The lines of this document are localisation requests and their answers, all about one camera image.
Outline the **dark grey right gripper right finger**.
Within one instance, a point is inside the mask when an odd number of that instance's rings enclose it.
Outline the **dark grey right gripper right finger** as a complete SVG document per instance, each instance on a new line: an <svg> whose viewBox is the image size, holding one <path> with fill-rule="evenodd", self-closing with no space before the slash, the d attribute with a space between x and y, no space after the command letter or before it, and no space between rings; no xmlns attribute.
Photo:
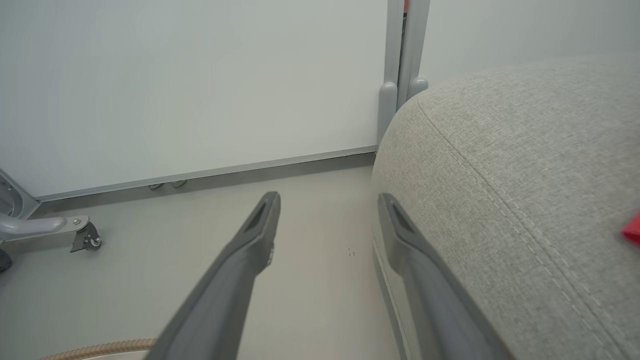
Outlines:
<svg viewBox="0 0 640 360"><path fill-rule="evenodd" d="M404 283L423 359L514 359L400 201L380 193L377 203L387 259Z"/></svg>

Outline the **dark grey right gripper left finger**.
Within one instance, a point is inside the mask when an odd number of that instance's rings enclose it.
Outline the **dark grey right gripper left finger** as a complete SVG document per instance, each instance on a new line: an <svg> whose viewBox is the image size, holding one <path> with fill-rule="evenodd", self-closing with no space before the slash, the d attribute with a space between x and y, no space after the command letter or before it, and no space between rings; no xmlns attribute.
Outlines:
<svg viewBox="0 0 640 360"><path fill-rule="evenodd" d="M281 196L265 193L146 355L147 360L235 360L256 277L274 257Z"/></svg>

